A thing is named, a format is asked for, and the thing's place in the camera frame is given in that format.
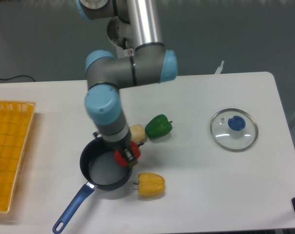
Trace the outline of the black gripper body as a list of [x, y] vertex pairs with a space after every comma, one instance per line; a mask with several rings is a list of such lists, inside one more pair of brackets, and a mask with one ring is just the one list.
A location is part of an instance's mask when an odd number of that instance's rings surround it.
[[122, 133], [122, 136], [118, 136], [117, 138], [115, 136], [102, 135], [100, 131], [95, 131], [93, 135], [95, 139], [101, 139], [108, 147], [112, 149], [121, 150], [124, 152], [126, 148], [130, 148], [131, 133], [129, 130], [127, 133]]

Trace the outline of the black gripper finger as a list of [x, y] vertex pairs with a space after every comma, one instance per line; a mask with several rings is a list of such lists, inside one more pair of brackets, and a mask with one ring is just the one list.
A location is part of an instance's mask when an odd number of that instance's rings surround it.
[[134, 155], [131, 148], [126, 148], [124, 150], [124, 157], [125, 157], [126, 161], [134, 161], [135, 160], [135, 155]]
[[135, 158], [128, 163], [128, 167], [133, 168], [137, 164], [138, 164], [138, 160]]

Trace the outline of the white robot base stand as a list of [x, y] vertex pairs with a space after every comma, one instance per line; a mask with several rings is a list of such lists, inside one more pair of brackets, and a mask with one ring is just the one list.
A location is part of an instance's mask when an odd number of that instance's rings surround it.
[[133, 45], [132, 29], [130, 24], [123, 22], [119, 17], [112, 18], [107, 26], [107, 35], [116, 47], [119, 58], [129, 58], [134, 74], [139, 67], [144, 74], [162, 74], [164, 78], [178, 75], [178, 57], [175, 51], [165, 49], [160, 42], [151, 42], [140, 45], [136, 51]]

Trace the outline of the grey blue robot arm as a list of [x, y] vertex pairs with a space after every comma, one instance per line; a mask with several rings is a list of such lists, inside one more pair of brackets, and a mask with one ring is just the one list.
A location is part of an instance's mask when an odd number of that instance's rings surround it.
[[104, 142], [133, 167], [137, 158], [131, 148], [131, 132], [119, 90], [174, 80], [178, 74], [176, 54], [164, 46], [154, 0], [78, 0], [76, 5], [80, 14], [90, 20], [120, 20], [117, 34], [133, 49], [131, 55], [121, 58], [105, 50], [88, 55], [88, 92], [84, 100]]

